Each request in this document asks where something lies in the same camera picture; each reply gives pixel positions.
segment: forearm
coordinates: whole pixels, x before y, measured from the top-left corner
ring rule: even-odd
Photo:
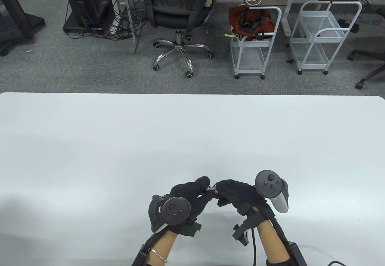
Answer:
[[[165,260],[167,260],[168,255],[170,254],[172,245],[174,245],[175,239],[178,235],[167,231],[159,241],[153,246],[153,249],[162,256]],[[155,255],[154,252],[150,251],[146,263],[151,266],[165,266],[164,261]]]
[[[267,260],[271,264],[286,262],[290,259],[289,253],[269,220],[259,224],[257,226],[257,230],[263,249],[266,253]]]

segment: chrome chair base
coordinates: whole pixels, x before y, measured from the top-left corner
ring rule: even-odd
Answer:
[[[206,50],[207,58],[211,59],[214,57],[212,51],[210,50],[210,48],[208,46],[206,46],[204,44],[187,44],[186,45],[182,41],[183,39],[186,39],[189,42],[192,40],[192,37],[191,37],[191,35],[187,34],[186,32],[182,32],[181,30],[177,30],[176,31],[176,41],[174,41],[174,42],[169,41],[169,40],[165,40],[165,39],[155,39],[153,44],[152,44],[155,48],[160,48],[162,46],[171,47],[171,48],[168,51],[158,55],[158,57],[154,60],[152,68],[154,70],[159,70],[159,61],[162,58],[167,56],[169,53],[172,53],[174,51],[179,51],[182,54],[182,56],[183,56],[183,58],[187,64],[187,67],[188,67],[188,71],[184,75],[188,79],[191,79],[194,75],[194,67],[193,67],[193,63],[191,62],[191,59],[189,58],[189,56],[186,52],[186,49],[188,49],[188,48],[202,48],[202,49]]]

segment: red bag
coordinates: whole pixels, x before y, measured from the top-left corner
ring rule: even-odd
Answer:
[[[268,10],[249,9],[245,5],[230,7],[229,22],[233,27],[234,34],[247,36],[247,41],[253,39],[264,39],[258,33],[274,32],[275,25],[271,21]]]

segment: office chair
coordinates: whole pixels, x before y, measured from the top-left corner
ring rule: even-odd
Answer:
[[[378,15],[381,15],[385,19],[385,8],[379,8],[376,10],[376,13]],[[365,57],[370,57],[375,60],[381,60],[385,62],[385,52],[384,53],[376,53],[376,52],[370,52],[370,51],[365,51],[365,50],[353,50],[349,55],[348,55],[348,60],[353,60],[354,56],[356,54],[363,55]],[[378,75],[379,73],[383,72],[385,70],[385,64],[380,66],[379,68],[375,69],[374,71],[368,73],[365,75],[358,83],[356,83],[356,89],[360,90],[363,88],[363,84],[366,80],[370,79],[371,77]]]
[[[155,39],[153,46],[171,47],[168,51],[160,54],[152,65],[154,70],[159,70],[159,61],[173,51],[179,51],[186,64],[188,71],[185,76],[190,79],[194,75],[193,63],[186,53],[188,48],[204,49],[208,58],[213,58],[214,54],[210,48],[204,44],[185,44],[192,40],[190,32],[203,24],[208,19],[213,10],[216,0],[212,0],[210,7],[206,7],[207,0],[144,0],[146,17],[153,27],[166,27],[176,29],[176,40]]]

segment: hand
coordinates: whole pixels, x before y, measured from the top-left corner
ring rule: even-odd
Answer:
[[[239,210],[245,203],[248,203],[256,207],[266,219],[270,220],[275,216],[266,199],[257,192],[255,186],[234,180],[223,180],[215,184],[215,189],[219,195],[217,203],[219,207],[232,204]]]
[[[170,195],[185,198],[190,203],[191,212],[189,219],[192,222],[203,212],[207,203],[214,198],[213,191],[206,191],[208,186],[210,186],[210,179],[208,177],[200,177],[195,182],[176,185],[170,191]],[[168,229],[176,234],[180,234],[183,225],[168,226]]]

